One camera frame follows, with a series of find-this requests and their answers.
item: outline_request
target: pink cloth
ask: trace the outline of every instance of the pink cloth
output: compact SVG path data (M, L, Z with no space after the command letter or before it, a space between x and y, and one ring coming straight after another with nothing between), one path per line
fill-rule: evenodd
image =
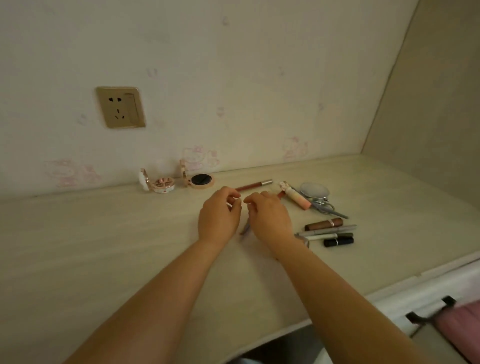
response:
M435 325L472 364L480 364L480 301L443 311Z

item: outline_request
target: power outlet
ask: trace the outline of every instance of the power outlet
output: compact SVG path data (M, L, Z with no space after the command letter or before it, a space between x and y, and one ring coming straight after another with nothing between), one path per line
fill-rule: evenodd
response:
M108 128L145 127L138 88L97 87L96 93Z

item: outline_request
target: wall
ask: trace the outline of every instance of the wall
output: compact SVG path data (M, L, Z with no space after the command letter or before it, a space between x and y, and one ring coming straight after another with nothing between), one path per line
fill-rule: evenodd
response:
M480 2L420 0L363 153L480 208L479 102Z
M417 0L0 4L0 196L359 153ZM145 129L94 88L136 86Z

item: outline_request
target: desk surface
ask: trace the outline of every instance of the desk surface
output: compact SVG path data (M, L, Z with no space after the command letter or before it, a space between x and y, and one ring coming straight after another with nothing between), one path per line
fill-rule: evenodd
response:
M216 188L273 178L320 182L358 224L355 243L311 250L369 294L479 250L480 212L363 156L215 174ZM214 189L140 185L40 196L0 204L0 361L58 363L153 275L196 239ZM252 191L244 191L246 196ZM324 220L285 199L300 231ZM240 226L247 218L244 208ZM221 363L307 323L286 274L253 234L236 236L212 267L177 363Z

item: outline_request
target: gold outlet cover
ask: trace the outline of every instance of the gold outlet cover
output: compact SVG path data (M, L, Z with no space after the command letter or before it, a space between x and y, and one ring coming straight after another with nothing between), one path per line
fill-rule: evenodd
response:
M145 117L136 87L97 87L96 94L108 128L144 128Z

